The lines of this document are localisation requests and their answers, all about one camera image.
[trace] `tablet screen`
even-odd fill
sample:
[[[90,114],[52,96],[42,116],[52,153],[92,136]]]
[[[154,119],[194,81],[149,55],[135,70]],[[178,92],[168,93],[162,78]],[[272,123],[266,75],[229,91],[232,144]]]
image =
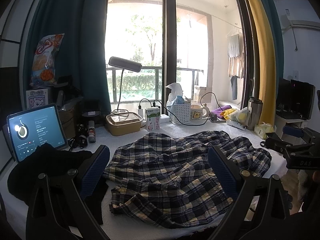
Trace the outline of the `tablet screen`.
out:
[[[44,143],[54,148],[66,144],[54,105],[9,115],[7,122],[17,162],[23,161]]]

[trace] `lamp head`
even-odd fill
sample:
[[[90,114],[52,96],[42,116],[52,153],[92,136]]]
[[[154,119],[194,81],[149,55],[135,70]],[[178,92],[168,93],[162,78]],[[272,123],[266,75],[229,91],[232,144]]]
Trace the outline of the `lamp head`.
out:
[[[137,63],[137,62],[134,62],[131,60],[127,60],[127,59],[123,59],[123,58],[119,58],[119,57],[111,57],[109,59],[108,65],[110,65],[112,67],[127,69],[127,70],[134,71],[134,72],[140,72],[140,70],[142,68],[142,65],[140,63]]]

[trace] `stainless steel bottle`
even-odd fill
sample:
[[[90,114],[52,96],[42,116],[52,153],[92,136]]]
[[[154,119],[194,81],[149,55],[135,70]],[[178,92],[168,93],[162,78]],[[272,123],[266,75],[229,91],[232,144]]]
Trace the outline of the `stainless steel bottle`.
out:
[[[248,103],[248,114],[246,125],[248,130],[254,130],[254,126],[259,124],[263,102],[260,99],[250,97]]]

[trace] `checkered fabric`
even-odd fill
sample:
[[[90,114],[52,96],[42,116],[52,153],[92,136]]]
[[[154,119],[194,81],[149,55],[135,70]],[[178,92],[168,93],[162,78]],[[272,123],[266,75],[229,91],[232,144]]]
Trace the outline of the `checkered fabric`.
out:
[[[240,170],[263,176],[268,151],[248,138],[231,139],[223,131],[205,131],[173,139],[149,133],[118,148],[104,174],[119,185],[111,190],[110,211],[165,228],[205,225],[232,203],[208,163],[208,149],[219,146]]]

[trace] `white mug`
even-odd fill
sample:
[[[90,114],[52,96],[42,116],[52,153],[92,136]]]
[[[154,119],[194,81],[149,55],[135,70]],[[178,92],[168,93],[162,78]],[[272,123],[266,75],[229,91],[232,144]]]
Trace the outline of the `white mug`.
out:
[[[208,117],[210,110],[206,106],[191,105],[191,121],[201,120],[202,118]]]

